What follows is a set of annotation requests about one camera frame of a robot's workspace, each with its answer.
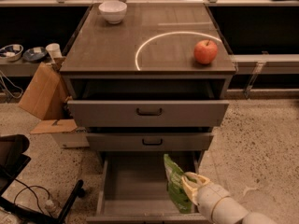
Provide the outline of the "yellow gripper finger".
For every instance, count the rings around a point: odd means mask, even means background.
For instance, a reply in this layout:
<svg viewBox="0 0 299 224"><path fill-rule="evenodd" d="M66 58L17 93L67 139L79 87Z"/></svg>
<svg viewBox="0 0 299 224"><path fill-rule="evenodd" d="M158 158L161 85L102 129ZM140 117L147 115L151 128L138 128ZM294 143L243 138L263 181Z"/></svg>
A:
<svg viewBox="0 0 299 224"><path fill-rule="evenodd" d="M199 175L197 173L192 173L192 172L186 172L185 175L187 176L187 178L196 183L197 185L200 186L204 186L206 184L208 184L210 182L210 179L203 176L203 175Z"/></svg>
<svg viewBox="0 0 299 224"><path fill-rule="evenodd" d="M189 200L193 204L197 204L197 193L198 193L198 185L194 179L189 179L187 176L183 176L182 180L182 187L189 198Z"/></svg>

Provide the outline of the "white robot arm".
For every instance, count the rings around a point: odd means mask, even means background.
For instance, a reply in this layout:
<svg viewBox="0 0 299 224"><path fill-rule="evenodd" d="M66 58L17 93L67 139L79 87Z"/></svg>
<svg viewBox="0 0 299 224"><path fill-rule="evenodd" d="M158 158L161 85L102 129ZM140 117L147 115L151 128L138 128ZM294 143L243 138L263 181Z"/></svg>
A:
<svg viewBox="0 0 299 224"><path fill-rule="evenodd" d="M186 172L181 182L190 201L212 224L277 224L264 214L250 212L228 190L205 176Z"/></svg>

